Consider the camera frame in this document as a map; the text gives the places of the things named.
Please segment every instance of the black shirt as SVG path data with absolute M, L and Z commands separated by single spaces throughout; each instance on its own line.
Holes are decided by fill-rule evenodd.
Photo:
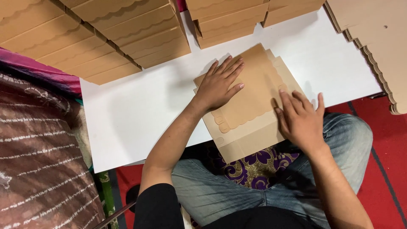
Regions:
M 178 198 L 170 184 L 156 184 L 140 194 L 134 229 L 184 228 Z M 255 207 L 224 216 L 203 229 L 315 229 L 295 213 L 278 207 Z

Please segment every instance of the hand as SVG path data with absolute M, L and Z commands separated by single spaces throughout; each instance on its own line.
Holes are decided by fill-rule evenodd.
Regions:
M 298 91 L 293 91 L 293 96 L 284 90 L 279 92 L 284 110 L 276 108 L 276 113 L 283 134 L 308 157 L 325 149 L 328 145 L 322 136 L 325 111 L 322 93 L 318 94 L 318 109 L 315 111 Z
M 245 66 L 243 58 L 240 58 L 232 66 L 226 69 L 226 66 L 231 61 L 232 56 L 229 56 L 217 69 L 218 61 L 215 61 L 203 78 L 197 94 L 191 101 L 198 107 L 202 108 L 203 111 L 225 105 L 245 86 L 240 83 L 229 90 L 230 85 L 239 76 Z

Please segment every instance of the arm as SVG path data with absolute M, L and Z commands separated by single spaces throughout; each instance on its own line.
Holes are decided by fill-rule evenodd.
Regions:
M 244 84 L 228 88 L 244 68 L 243 59 L 231 62 L 229 56 L 218 68 L 218 61 L 206 73 L 197 94 L 157 141 L 143 166 L 139 195 L 148 187 L 159 183 L 172 185 L 171 172 L 199 120 L 210 108 L 226 104 Z
M 280 90 L 284 111 L 276 113 L 284 135 L 309 158 L 315 184 L 326 218 L 332 228 L 371 229 L 372 222 L 346 177 L 334 161 L 329 146 L 322 136 L 324 101 L 318 95 L 318 109 L 301 93 L 293 97 Z

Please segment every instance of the metal rod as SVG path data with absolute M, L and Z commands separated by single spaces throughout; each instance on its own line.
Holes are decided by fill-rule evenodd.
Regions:
M 107 219 L 103 220 L 101 223 L 99 223 L 96 227 L 94 227 L 93 229 L 102 229 L 104 228 L 106 225 L 108 225 L 111 221 L 113 221 L 115 218 L 117 218 L 119 215 L 123 214 L 127 209 L 131 208 L 134 204 L 136 203 L 136 201 L 132 201 L 129 204 L 127 204 L 126 206 L 124 206 L 122 209 L 116 211 L 115 213 L 113 213 L 111 216 L 109 216 Z

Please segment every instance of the black sleeve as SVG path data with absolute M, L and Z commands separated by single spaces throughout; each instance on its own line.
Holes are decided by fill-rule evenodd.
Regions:
M 142 192 L 135 204 L 134 229 L 183 229 L 184 221 L 175 189 L 156 184 Z

